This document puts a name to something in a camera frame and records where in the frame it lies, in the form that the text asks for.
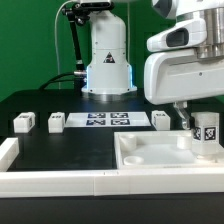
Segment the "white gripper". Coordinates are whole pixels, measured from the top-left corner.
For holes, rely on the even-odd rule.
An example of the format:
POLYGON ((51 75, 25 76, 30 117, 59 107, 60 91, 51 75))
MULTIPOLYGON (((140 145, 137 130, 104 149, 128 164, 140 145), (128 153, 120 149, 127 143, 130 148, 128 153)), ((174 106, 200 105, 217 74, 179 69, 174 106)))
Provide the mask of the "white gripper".
POLYGON ((144 93, 154 105, 174 102, 189 130, 186 101, 224 95, 224 57, 200 60, 193 49, 154 53, 145 62, 144 93))

